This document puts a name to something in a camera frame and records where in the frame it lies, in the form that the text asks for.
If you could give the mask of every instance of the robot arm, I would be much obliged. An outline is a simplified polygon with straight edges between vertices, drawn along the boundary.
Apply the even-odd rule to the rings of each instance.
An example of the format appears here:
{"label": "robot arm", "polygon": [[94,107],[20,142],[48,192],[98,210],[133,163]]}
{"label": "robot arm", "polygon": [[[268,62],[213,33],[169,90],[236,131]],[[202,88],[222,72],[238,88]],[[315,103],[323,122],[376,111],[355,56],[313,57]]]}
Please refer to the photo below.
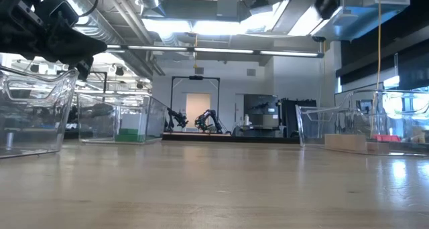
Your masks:
{"label": "robot arm", "polygon": [[183,115],[181,112],[177,113],[170,108],[167,108],[167,110],[168,110],[168,116],[170,117],[170,122],[168,123],[167,131],[173,131],[173,128],[174,128],[173,118],[176,119],[179,127],[182,127],[182,128],[186,127],[189,121],[186,120],[185,115]]}
{"label": "robot arm", "polygon": [[219,123],[217,117],[216,117],[216,111],[215,110],[206,110],[206,112],[204,112],[202,115],[198,116],[198,118],[196,118],[195,120],[195,127],[197,127],[198,129],[201,129],[203,132],[205,132],[206,130],[208,130],[208,128],[211,125],[206,125],[206,120],[211,117],[213,120],[213,123],[216,127],[216,131],[217,133],[222,133],[222,126]]}
{"label": "robot arm", "polygon": [[79,15],[65,0],[0,0],[0,52],[41,56],[76,68],[86,79],[104,42],[73,29]]}

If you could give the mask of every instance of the clear plastic bin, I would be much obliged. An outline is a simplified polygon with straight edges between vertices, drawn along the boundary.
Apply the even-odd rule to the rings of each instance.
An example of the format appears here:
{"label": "clear plastic bin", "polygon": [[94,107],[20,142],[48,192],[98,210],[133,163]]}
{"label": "clear plastic bin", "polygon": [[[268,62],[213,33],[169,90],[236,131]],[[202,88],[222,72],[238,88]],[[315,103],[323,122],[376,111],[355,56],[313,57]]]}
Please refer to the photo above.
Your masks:
{"label": "clear plastic bin", "polygon": [[429,155],[429,93],[359,90],[334,108],[297,106],[306,147],[371,155]]}
{"label": "clear plastic bin", "polygon": [[150,96],[78,94],[83,143],[144,143],[162,137],[167,106]]}
{"label": "clear plastic bin", "polygon": [[0,158],[61,150],[78,72],[55,79],[0,72]]}

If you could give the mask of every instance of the doorway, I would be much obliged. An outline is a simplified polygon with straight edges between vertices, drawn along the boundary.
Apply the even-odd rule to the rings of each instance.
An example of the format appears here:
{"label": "doorway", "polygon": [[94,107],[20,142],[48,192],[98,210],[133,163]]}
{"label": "doorway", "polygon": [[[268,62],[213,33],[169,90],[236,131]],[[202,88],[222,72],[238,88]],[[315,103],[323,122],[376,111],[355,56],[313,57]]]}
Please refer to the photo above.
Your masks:
{"label": "doorway", "polygon": [[186,128],[195,128],[195,119],[202,115],[207,109],[210,109],[211,94],[205,93],[188,93],[186,95],[186,117],[189,123]]}

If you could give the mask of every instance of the table surface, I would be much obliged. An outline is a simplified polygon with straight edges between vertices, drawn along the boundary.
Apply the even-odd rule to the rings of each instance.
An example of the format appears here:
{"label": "table surface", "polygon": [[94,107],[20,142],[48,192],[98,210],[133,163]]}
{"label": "table surface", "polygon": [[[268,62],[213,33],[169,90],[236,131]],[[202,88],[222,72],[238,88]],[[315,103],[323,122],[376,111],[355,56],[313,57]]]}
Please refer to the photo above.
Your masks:
{"label": "table surface", "polygon": [[67,143],[0,160],[2,228],[429,228],[429,162],[294,145]]}

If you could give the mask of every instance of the wall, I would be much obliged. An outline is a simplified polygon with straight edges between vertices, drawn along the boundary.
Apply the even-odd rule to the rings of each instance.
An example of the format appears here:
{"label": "wall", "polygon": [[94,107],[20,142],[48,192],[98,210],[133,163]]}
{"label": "wall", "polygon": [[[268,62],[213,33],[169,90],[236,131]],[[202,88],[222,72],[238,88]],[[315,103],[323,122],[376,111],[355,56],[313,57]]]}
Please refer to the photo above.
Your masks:
{"label": "wall", "polygon": [[265,65],[264,86],[266,94],[274,94],[274,57]]}
{"label": "wall", "polygon": [[[395,68],[390,68],[388,70],[384,70],[380,72],[380,82],[383,82],[386,79],[393,78],[397,75]],[[350,82],[348,84],[343,84],[343,91],[355,90],[360,87],[365,87],[371,84],[377,83],[377,75],[372,74],[365,78]]]}
{"label": "wall", "polygon": [[320,96],[320,58],[274,57],[274,95],[314,99]]}
{"label": "wall", "polygon": [[324,66],[321,70],[322,90],[320,105],[321,107],[330,108],[334,106],[334,94],[339,92],[339,79],[336,78],[335,72],[341,68],[341,43],[331,42],[330,49],[326,51],[322,60]]}
{"label": "wall", "polygon": [[[194,62],[158,61],[167,76],[154,76],[152,96],[167,106],[170,106],[171,76],[194,75]],[[265,68],[257,62],[223,62],[198,61],[198,66],[204,67],[204,76],[221,79],[221,93],[219,101],[219,118],[228,130],[235,124],[236,94],[266,94]],[[256,69],[256,76],[247,76],[247,69]],[[207,80],[191,81],[183,79],[173,91],[173,110],[184,112],[186,110],[186,93],[200,92],[211,94],[212,109],[217,109],[217,89]],[[190,123],[195,118],[188,118]]]}
{"label": "wall", "polygon": [[[219,100],[220,119],[231,130],[235,124],[235,105],[242,106],[238,94],[269,94],[278,98],[289,99],[320,99],[321,85],[320,58],[288,58],[273,57],[265,67],[257,62],[223,62],[198,61],[198,66],[204,67],[205,77],[221,79]],[[162,103],[170,106],[171,76],[194,75],[194,62],[158,61],[160,67],[168,76],[154,76],[153,96]],[[247,76],[247,69],[256,69],[256,76]],[[211,109],[217,109],[217,83],[213,80],[192,81],[175,79],[173,93],[173,110],[186,111],[186,94],[191,92],[211,94]],[[190,123],[195,118],[188,118]]]}

